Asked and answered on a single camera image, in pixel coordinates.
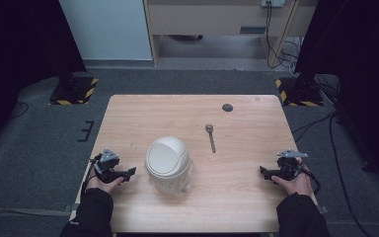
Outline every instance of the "black and yellow tape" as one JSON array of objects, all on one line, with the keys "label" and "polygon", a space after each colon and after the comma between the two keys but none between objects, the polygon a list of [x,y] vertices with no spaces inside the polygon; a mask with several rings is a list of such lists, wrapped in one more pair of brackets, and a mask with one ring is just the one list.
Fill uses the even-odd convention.
[{"label": "black and yellow tape", "polygon": [[281,86],[280,80],[275,80],[275,85],[278,88],[279,95],[281,97],[281,102],[285,106],[322,106],[323,103],[320,102],[309,102],[309,101],[300,101],[300,102],[290,102],[287,97],[287,93],[285,92],[284,88]]},{"label": "black and yellow tape", "polygon": [[92,94],[94,93],[95,87],[97,86],[97,82],[99,79],[94,78],[91,81],[91,84],[86,90],[86,93],[84,93],[83,98],[75,99],[75,100],[69,100],[69,99],[60,99],[60,100],[54,100],[50,101],[51,105],[61,105],[61,106],[68,106],[68,105],[79,105],[79,104],[87,104],[89,100],[91,99]]}]

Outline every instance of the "gray carpet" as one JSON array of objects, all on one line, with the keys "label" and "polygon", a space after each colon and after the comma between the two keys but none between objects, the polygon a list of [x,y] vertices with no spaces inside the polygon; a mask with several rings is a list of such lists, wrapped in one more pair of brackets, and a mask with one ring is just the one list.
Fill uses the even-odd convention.
[{"label": "gray carpet", "polygon": [[[56,210],[63,215],[65,205],[76,198],[111,95],[278,95],[274,80],[290,76],[287,72],[127,69],[92,69],[90,74],[100,81],[87,105],[50,106],[48,98],[56,78],[42,80],[21,92],[19,101],[29,109],[23,114],[26,105],[19,104],[12,114],[19,117],[8,119],[0,132],[0,208]],[[323,107],[283,109],[292,130],[334,110],[327,101]],[[78,142],[86,135],[82,129],[89,127],[87,120],[95,122],[89,140]],[[341,124],[333,122],[333,134],[353,211],[371,236],[379,236],[379,174],[360,169],[362,160]],[[297,146],[309,154],[306,164],[322,184],[317,199],[331,211],[325,217],[332,235],[363,236],[343,196],[329,120],[308,129]],[[1,213],[0,236],[57,236],[67,220],[67,215]]]}]

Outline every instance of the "table top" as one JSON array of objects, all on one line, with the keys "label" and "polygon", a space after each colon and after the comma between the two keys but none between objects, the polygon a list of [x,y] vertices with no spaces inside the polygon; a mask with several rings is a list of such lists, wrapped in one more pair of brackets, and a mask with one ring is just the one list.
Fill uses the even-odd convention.
[{"label": "table top", "polygon": [[[223,111],[224,104],[233,111]],[[144,168],[150,145],[162,136],[181,139],[194,165],[180,197],[159,193]],[[91,158],[105,148],[118,153],[116,170],[137,168],[112,194],[113,232],[278,231],[275,208],[286,192],[258,169],[278,169],[276,153],[296,145],[276,96],[115,95]]]}]

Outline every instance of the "hand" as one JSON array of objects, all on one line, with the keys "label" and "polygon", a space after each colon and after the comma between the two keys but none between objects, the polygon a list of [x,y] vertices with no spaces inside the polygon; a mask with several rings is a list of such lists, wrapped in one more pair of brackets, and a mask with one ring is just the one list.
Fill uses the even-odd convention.
[{"label": "hand", "polygon": [[272,176],[271,179],[277,184],[283,186],[289,195],[299,194],[311,196],[312,186],[310,185],[310,177],[304,173],[299,174],[294,180],[286,181],[277,176]]},{"label": "hand", "polygon": [[98,179],[98,177],[95,175],[94,167],[90,167],[90,169],[92,169],[89,175],[91,178],[88,181],[86,190],[98,188],[110,195],[113,192],[114,188],[119,186],[124,181],[123,177],[119,177],[118,179],[112,181],[111,183],[105,184],[100,179]]}]

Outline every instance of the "white wall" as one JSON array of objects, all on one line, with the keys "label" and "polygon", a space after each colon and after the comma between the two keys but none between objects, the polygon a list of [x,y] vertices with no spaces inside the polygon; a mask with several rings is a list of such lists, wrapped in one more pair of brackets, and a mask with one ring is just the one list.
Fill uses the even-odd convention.
[{"label": "white wall", "polygon": [[60,0],[83,59],[152,60],[143,0]]}]

